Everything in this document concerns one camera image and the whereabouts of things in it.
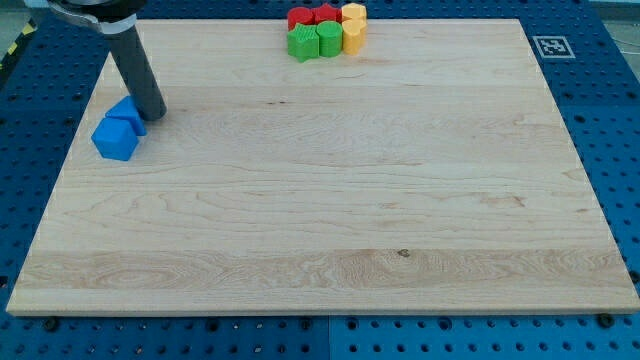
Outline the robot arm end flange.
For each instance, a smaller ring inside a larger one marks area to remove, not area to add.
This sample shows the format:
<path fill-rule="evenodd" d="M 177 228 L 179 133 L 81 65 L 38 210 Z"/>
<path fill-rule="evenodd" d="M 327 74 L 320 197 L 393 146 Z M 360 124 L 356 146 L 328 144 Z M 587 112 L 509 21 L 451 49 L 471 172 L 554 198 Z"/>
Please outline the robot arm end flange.
<path fill-rule="evenodd" d="M 136 13 L 147 0 L 21 0 L 37 15 L 52 14 L 79 27 L 103 35 L 116 35 L 132 28 Z"/>

